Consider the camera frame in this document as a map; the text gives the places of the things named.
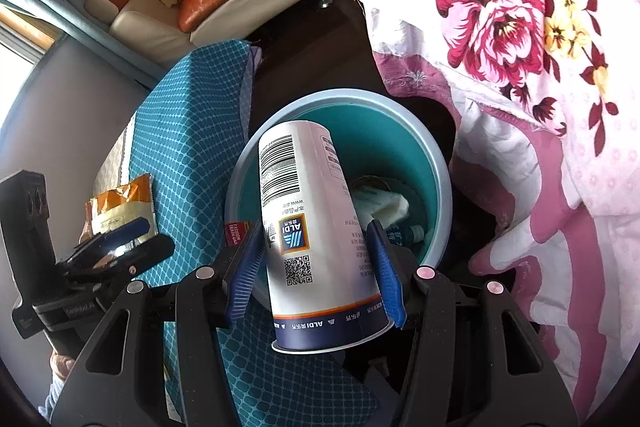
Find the person's left hand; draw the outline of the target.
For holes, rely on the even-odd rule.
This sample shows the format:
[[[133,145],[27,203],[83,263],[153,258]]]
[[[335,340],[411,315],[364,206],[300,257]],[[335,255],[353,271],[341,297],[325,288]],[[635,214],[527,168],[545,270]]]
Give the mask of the person's left hand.
[[[60,381],[66,381],[68,375],[70,375],[70,371],[75,365],[75,360],[67,355],[60,355],[58,351],[53,350],[49,363],[52,375]]]

